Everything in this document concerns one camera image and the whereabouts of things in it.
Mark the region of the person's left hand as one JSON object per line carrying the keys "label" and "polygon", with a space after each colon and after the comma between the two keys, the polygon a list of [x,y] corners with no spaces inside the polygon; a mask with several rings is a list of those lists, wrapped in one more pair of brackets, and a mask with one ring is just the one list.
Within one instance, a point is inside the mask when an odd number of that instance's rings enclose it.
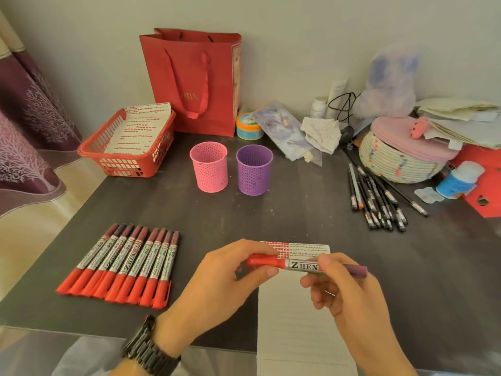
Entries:
{"label": "person's left hand", "polygon": [[228,320],[249,297],[235,297],[236,271],[248,257],[276,257],[278,251],[263,242],[241,239],[208,252],[184,291],[157,318],[154,342],[177,358],[197,337]]}

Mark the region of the red marker pen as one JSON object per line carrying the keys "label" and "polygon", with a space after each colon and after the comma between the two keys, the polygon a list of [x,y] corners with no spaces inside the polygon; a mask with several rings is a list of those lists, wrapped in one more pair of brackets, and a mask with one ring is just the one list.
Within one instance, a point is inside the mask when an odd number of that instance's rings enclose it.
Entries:
{"label": "red marker pen", "polygon": [[[288,271],[298,271],[314,274],[326,274],[317,261],[291,258],[277,258],[269,255],[252,255],[246,259],[247,266],[273,266]],[[344,264],[348,273],[355,278],[366,278],[368,269],[365,266]]]}

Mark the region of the person's left forearm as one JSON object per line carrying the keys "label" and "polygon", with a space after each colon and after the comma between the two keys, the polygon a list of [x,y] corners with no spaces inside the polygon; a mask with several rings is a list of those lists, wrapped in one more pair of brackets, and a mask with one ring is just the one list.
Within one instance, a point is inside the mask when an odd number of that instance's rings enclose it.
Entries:
{"label": "person's left forearm", "polygon": [[108,376],[152,376],[136,360],[122,359]]}

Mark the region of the white paper strip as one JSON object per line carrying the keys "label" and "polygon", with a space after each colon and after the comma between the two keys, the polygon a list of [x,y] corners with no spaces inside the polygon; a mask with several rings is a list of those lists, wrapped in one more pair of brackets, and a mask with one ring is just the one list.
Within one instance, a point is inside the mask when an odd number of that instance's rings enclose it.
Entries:
{"label": "white paper strip", "polygon": [[333,317],[300,285],[304,275],[281,269],[259,287],[257,376],[358,376]]}

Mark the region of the pink perforated pen cup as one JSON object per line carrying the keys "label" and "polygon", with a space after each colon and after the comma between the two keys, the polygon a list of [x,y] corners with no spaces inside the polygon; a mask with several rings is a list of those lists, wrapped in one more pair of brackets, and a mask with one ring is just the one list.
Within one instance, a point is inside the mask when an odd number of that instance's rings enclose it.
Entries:
{"label": "pink perforated pen cup", "polygon": [[190,151],[197,186],[207,193],[216,193],[228,185],[227,148],[214,141],[195,145]]}

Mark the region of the row of red markers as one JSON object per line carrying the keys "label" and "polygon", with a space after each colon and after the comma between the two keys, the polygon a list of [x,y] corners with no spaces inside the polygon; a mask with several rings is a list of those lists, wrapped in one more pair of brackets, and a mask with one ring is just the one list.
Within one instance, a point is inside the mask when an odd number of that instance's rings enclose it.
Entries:
{"label": "row of red markers", "polygon": [[165,309],[180,240],[181,233],[172,229],[114,223],[56,292]]}

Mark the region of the clear blister pack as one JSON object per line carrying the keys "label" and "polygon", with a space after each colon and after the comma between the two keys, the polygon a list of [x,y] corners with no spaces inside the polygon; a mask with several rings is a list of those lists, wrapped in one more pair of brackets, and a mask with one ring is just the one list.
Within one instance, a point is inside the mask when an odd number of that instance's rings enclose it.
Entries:
{"label": "clear blister pack", "polygon": [[414,194],[427,204],[433,204],[435,202],[442,202],[445,200],[445,198],[432,187],[416,189],[414,190]]}

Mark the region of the purple patterned plastic pouch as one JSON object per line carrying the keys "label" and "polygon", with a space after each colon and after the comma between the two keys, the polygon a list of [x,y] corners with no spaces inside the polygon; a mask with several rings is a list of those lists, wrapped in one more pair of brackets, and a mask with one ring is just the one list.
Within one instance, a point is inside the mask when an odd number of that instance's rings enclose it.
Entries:
{"label": "purple patterned plastic pouch", "polygon": [[287,159],[322,166],[321,151],[307,142],[302,123],[283,104],[272,103],[252,112],[252,117]]}

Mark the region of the pink basket lid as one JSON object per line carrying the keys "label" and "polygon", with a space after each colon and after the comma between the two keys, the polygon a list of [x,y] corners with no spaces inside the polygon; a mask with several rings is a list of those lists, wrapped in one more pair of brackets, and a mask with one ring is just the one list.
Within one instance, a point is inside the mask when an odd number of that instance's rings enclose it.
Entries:
{"label": "pink basket lid", "polygon": [[412,117],[377,117],[371,124],[371,132],[385,144],[411,157],[425,162],[446,163],[459,154],[447,144],[423,136],[414,139],[411,130],[417,119]]}

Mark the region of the white bottle with blue label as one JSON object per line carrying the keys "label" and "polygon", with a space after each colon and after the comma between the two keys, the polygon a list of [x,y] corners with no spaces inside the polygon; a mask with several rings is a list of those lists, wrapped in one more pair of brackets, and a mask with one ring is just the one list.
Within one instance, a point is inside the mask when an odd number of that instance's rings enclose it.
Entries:
{"label": "white bottle with blue label", "polygon": [[458,199],[476,187],[479,177],[484,172],[485,168],[482,165],[473,161],[463,161],[448,173],[435,190],[446,199]]}

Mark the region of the white tube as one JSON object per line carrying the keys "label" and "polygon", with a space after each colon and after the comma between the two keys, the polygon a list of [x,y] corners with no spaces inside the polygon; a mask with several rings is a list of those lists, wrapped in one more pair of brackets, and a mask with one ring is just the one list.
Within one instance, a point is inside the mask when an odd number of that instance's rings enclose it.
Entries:
{"label": "white tube", "polygon": [[338,119],[340,103],[344,96],[349,78],[336,79],[332,82],[327,98],[326,119]]}

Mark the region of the white sheets with red print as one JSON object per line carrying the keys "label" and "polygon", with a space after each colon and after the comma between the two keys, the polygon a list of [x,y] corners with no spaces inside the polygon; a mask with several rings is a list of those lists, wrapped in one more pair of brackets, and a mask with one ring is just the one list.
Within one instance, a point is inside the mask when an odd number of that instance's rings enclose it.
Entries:
{"label": "white sheets with red print", "polygon": [[126,117],[112,134],[105,149],[109,154],[141,155],[150,150],[171,116],[171,104],[126,107]]}

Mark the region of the translucent plastic bag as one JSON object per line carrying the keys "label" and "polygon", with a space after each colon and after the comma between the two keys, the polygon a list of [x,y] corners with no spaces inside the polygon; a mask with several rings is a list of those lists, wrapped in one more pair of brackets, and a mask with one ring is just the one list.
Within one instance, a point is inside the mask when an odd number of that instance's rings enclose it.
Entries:
{"label": "translucent plastic bag", "polygon": [[354,115],[359,119],[408,116],[416,102],[418,66],[415,46],[393,43],[379,50],[370,64],[366,88],[354,102]]}

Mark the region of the red paper gift bag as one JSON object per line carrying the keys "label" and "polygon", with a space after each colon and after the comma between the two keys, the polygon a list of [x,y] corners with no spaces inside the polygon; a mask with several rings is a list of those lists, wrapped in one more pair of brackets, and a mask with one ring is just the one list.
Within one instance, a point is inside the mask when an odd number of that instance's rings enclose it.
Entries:
{"label": "red paper gift bag", "polygon": [[241,41],[238,33],[174,28],[140,36],[155,102],[171,104],[175,131],[235,135]]}

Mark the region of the purple tree print curtain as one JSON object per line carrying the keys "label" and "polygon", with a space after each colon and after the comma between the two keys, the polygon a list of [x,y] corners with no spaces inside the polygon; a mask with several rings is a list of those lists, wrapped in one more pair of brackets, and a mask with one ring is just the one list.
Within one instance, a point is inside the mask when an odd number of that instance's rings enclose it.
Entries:
{"label": "purple tree print curtain", "polygon": [[82,134],[0,10],[0,218],[66,192]]}

